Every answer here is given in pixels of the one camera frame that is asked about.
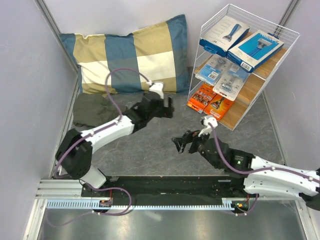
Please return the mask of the blue Harry's razor box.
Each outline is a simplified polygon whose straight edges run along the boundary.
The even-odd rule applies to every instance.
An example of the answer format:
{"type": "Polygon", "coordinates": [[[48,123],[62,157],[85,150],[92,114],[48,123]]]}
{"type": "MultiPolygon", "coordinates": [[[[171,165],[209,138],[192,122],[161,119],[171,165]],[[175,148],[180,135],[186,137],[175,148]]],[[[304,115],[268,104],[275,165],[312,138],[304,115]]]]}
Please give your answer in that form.
{"type": "Polygon", "coordinates": [[[227,52],[226,58],[252,73],[283,48],[285,43],[270,33],[257,30],[227,52]]]}

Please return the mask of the orange Gillette Fusion box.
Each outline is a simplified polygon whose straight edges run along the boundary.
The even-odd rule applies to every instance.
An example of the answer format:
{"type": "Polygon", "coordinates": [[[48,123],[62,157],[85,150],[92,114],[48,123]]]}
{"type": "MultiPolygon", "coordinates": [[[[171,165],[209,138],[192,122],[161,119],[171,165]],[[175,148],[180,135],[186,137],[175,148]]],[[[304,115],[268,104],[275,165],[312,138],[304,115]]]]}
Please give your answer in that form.
{"type": "Polygon", "coordinates": [[[212,115],[219,122],[233,104],[234,101],[231,101],[219,94],[215,94],[209,104],[204,108],[203,112],[206,115],[212,115]]]}

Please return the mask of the orange Styler razor box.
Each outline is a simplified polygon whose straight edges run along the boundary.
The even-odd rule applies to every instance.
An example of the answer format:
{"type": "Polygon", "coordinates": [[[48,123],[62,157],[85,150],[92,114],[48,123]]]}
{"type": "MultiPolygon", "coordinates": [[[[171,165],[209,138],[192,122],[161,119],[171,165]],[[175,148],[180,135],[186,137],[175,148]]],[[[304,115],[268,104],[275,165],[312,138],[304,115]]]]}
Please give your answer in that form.
{"type": "Polygon", "coordinates": [[[213,92],[213,86],[203,83],[196,89],[186,105],[201,114],[215,95],[216,93],[213,92]]]}

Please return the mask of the clear blister razor pack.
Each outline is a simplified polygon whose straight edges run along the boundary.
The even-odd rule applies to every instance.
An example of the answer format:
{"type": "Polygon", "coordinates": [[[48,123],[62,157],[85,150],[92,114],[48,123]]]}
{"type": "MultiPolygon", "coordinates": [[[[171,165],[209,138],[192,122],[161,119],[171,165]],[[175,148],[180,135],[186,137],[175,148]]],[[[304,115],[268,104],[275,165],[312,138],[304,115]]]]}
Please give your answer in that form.
{"type": "Polygon", "coordinates": [[[230,101],[235,101],[249,75],[240,66],[232,63],[214,85],[213,92],[230,101]]]}

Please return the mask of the white blue razor box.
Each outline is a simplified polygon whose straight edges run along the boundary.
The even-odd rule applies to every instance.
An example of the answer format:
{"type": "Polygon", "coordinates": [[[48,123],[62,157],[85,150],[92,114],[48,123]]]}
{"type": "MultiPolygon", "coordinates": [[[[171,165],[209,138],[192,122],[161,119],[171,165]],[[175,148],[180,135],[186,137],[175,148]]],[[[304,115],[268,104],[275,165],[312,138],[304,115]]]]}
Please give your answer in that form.
{"type": "Polygon", "coordinates": [[[248,24],[224,16],[200,37],[199,45],[211,54],[226,57],[228,51],[238,44],[249,30],[248,24]]]}

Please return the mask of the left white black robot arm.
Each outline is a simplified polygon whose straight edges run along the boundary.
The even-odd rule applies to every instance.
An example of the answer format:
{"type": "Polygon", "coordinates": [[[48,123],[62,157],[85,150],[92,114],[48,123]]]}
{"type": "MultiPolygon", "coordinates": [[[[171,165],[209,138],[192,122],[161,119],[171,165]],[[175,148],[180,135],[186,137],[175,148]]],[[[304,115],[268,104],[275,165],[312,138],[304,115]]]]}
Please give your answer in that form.
{"type": "Polygon", "coordinates": [[[110,185],[107,177],[92,166],[93,153],[121,137],[143,129],[153,118],[172,118],[173,112],[172,97],[168,97],[168,106],[165,106],[164,96],[150,91],[143,95],[140,102],[110,122],[82,132],[69,130],[55,155],[57,165],[53,177],[81,180],[99,197],[106,196],[110,185]]]}

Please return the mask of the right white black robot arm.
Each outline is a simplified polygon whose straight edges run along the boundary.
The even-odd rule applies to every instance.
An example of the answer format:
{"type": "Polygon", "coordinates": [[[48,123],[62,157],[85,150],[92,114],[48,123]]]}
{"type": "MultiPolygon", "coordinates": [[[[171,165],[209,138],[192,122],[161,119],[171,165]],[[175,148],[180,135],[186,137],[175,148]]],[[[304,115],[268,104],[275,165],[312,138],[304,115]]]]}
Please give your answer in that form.
{"type": "Polygon", "coordinates": [[[173,137],[179,153],[190,144],[189,154],[199,153],[214,168],[233,178],[229,191],[235,197],[244,193],[260,196],[292,197],[305,202],[310,209],[320,209],[320,171],[293,168],[271,162],[243,150],[230,148],[215,133],[186,131],[173,137]]]}

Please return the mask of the white Gillette SkinGuard pack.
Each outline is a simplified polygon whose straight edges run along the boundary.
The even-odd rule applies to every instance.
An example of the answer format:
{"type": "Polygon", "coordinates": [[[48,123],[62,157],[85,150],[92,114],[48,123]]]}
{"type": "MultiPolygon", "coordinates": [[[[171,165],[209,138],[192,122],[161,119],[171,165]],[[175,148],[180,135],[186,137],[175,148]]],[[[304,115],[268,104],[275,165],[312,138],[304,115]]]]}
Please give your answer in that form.
{"type": "Polygon", "coordinates": [[[214,86],[222,74],[230,67],[231,61],[225,57],[213,54],[209,60],[200,68],[195,77],[208,85],[214,86]]]}

